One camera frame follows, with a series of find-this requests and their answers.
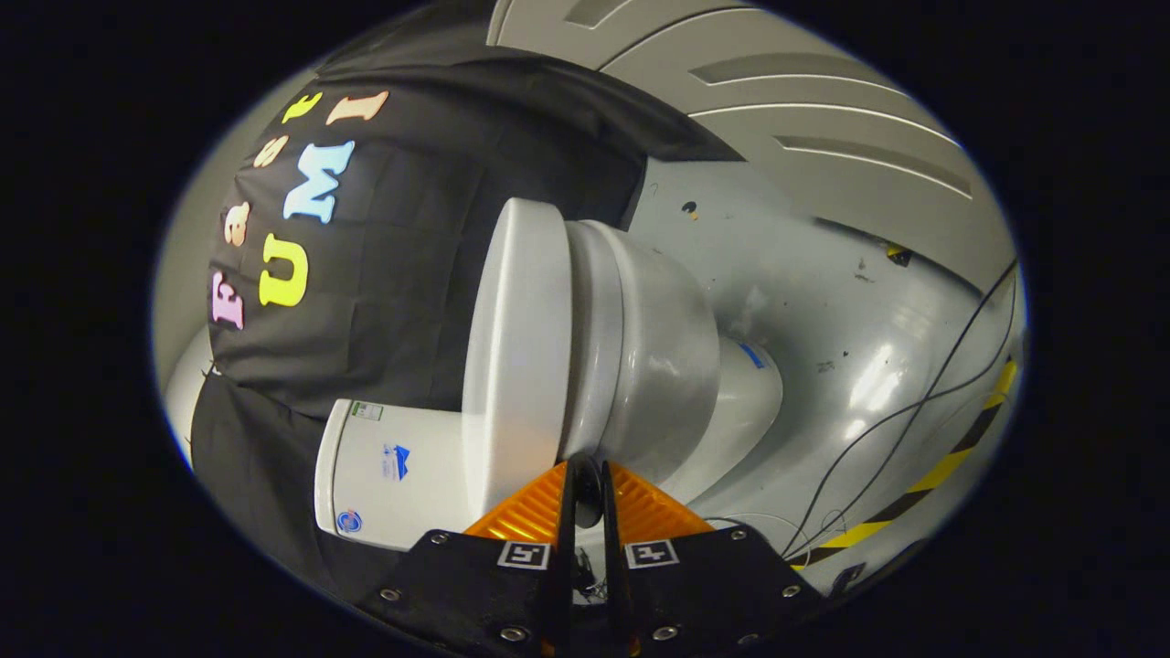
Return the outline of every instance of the screw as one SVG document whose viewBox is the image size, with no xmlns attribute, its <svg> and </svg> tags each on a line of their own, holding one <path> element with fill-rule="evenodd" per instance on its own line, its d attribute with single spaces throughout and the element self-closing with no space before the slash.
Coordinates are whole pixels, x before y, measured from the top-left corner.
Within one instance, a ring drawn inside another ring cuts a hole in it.
<svg viewBox="0 0 1170 658">
<path fill-rule="evenodd" d="M 679 629 L 674 626 L 662 626 L 661 629 L 654 631 L 654 635 L 652 635 L 651 637 L 661 642 L 663 639 L 670 639 L 677 635 L 679 635 Z"/>
<path fill-rule="evenodd" d="M 516 626 L 508 626 L 507 629 L 500 631 L 500 637 L 507 639 L 508 642 L 524 642 L 528 639 L 528 631 Z"/>
</svg>

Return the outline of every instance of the grey panel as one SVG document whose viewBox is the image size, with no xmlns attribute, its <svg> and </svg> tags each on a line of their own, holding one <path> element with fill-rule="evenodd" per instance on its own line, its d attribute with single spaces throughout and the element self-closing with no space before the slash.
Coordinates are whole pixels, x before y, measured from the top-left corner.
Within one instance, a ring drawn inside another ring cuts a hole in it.
<svg viewBox="0 0 1170 658">
<path fill-rule="evenodd" d="M 978 171 L 928 126 L 803 103 L 695 119 L 758 167 L 800 213 L 902 244 L 980 290 L 1013 258 L 1006 221 Z"/>
<path fill-rule="evenodd" d="M 697 220 L 681 210 L 688 201 L 697 205 Z M 763 345 L 784 377 L 785 399 L 764 439 L 690 505 L 703 516 L 753 515 L 742 520 L 777 549 L 793 536 L 792 523 L 799 523 L 848 441 L 925 393 L 979 301 L 968 283 L 929 261 L 899 267 L 873 240 L 799 212 L 789 193 L 748 163 L 649 160 L 629 234 L 681 262 L 707 290 L 720 330 Z M 1023 292 L 1020 286 L 1009 345 L 1019 345 L 1025 327 Z M 1007 328 L 1011 295 L 1009 281 L 972 325 L 940 390 L 991 361 Z M 993 368 L 962 392 L 927 405 L 844 523 L 852 527 L 881 510 L 929 472 L 970 427 L 998 375 Z M 1017 375 L 1017 384 L 1023 377 Z M 842 568 L 867 562 L 872 573 L 937 528 L 978 482 L 1007 416 L 1000 413 L 944 487 L 896 526 L 801 576 L 828 591 Z M 858 494 L 908 420 L 903 414 L 887 423 L 848 453 L 812 510 L 807 535 Z M 827 528 L 815 543 L 835 534 Z M 579 537 L 587 551 L 599 550 L 592 529 Z M 596 568 L 601 561 L 591 557 Z"/>
<path fill-rule="evenodd" d="M 971 198 L 971 183 L 966 178 L 954 173 L 947 167 L 934 165 L 914 156 L 878 146 L 858 144 L 856 142 L 826 139 L 824 137 L 776 136 L 776 140 L 780 146 L 790 151 L 852 158 L 913 173 L 952 190 L 955 193 L 968 199 Z"/>
<path fill-rule="evenodd" d="M 942 131 L 921 105 L 845 50 L 763 9 L 682 21 L 601 69 L 684 114 L 817 102 L 885 111 Z"/>
<path fill-rule="evenodd" d="M 744 6 L 736 0 L 500 0 L 493 15 L 500 29 L 489 30 L 488 43 L 596 70 L 666 25 Z"/>
</svg>

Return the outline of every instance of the black fabric backdrop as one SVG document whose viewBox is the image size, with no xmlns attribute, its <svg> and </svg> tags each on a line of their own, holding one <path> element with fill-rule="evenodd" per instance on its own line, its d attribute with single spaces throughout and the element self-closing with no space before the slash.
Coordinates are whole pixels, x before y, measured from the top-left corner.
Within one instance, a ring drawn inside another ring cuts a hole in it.
<svg viewBox="0 0 1170 658">
<path fill-rule="evenodd" d="M 483 46 L 490 11 L 456 1 L 376 28 L 338 50 L 273 118 L 208 218 L 213 255 L 243 300 L 243 329 L 212 321 L 211 373 L 192 423 L 197 478 L 257 548 L 315 585 L 355 601 L 395 553 L 317 529 L 312 477 L 333 402 L 355 398 L 457 411 L 483 260 L 503 204 L 555 204 L 567 220 L 628 226 L 646 157 L 738 159 L 644 92 L 564 62 Z M 324 117 L 343 97 L 390 96 L 369 121 Z M 254 158 L 289 136 L 271 164 Z M 335 174 L 331 219 L 283 218 L 305 180 L 308 144 L 353 140 Z M 246 239 L 225 240 L 247 201 Z M 303 247 L 308 280 L 292 307 L 259 303 L 267 234 Z M 211 292 L 208 293 L 211 306 Z"/>
</svg>

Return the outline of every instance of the label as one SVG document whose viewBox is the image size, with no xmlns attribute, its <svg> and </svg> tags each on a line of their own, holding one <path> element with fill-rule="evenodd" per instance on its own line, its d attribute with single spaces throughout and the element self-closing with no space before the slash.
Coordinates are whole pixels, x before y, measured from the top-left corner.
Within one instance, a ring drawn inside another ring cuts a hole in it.
<svg viewBox="0 0 1170 658">
<path fill-rule="evenodd" d="M 337 515 L 337 529 L 343 533 L 356 533 L 362 529 L 362 516 L 352 509 Z"/>
<path fill-rule="evenodd" d="M 406 478 L 406 458 L 411 455 L 411 451 L 402 446 L 390 447 L 383 444 L 381 446 L 381 477 L 387 480 L 402 481 Z"/>
<path fill-rule="evenodd" d="M 353 403 L 353 416 L 367 420 L 381 420 L 381 405 L 356 402 Z"/>
</svg>

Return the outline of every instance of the toilet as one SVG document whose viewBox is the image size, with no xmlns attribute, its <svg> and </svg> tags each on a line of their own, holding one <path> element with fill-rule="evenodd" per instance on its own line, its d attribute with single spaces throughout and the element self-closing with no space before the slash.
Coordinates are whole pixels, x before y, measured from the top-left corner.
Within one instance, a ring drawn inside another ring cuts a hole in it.
<svg viewBox="0 0 1170 658">
<path fill-rule="evenodd" d="M 337 400 L 317 455 L 317 525 L 408 550 L 581 452 L 688 503 L 746 457 L 782 399 L 772 357 L 721 335 L 672 258 L 510 199 L 476 296 L 461 411 Z"/>
</svg>

